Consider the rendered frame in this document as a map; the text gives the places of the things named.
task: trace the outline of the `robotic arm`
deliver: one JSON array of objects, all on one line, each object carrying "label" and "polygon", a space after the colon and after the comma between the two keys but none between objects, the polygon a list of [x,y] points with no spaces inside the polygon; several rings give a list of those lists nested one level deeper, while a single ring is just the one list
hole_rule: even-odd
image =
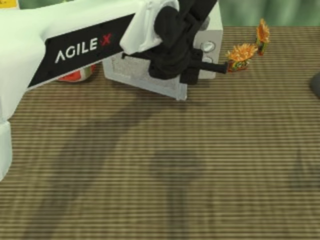
[{"label": "robotic arm", "polygon": [[12,162],[11,128],[24,93],[115,54],[150,60],[148,73],[194,85],[202,62],[195,36],[218,0],[76,0],[2,10],[0,20],[0,181]]}]

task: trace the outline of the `brown tabletop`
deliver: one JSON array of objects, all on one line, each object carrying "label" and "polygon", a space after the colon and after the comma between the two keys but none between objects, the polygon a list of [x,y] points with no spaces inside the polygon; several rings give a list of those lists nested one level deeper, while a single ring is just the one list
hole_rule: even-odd
[{"label": "brown tabletop", "polygon": [[[0,183],[2,240],[320,238],[320,28],[273,27],[248,70],[189,99],[104,79],[28,92]],[[226,27],[221,61],[255,28]]]}]

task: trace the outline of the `green background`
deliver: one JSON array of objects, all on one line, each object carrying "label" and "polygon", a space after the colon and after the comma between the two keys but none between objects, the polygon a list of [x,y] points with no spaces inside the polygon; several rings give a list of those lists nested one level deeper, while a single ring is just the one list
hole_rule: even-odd
[{"label": "green background", "polygon": [[[22,9],[32,9],[61,3],[62,0],[19,0],[19,2]],[[264,18],[269,26],[320,26],[320,0],[220,0],[219,2],[224,26],[256,26],[260,18]]]}]

